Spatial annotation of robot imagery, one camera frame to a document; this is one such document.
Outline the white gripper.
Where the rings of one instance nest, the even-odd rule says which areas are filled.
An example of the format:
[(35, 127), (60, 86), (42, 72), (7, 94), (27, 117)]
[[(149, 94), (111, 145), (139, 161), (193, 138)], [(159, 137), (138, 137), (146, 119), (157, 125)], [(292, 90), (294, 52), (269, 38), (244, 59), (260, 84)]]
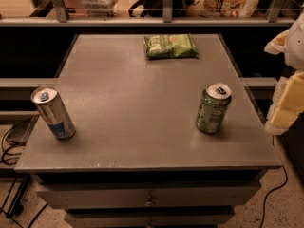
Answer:
[[(304, 70), (304, 13), (294, 21), (289, 31), (284, 30), (272, 39), (264, 51), (273, 55), (284, 53), (287, 66)], [(290, 78), (281, 77), (277, 82), (267, 114), (266, 132), (273, 136), (283, 134), (303, 112), (304, 71), (297, 71)]]

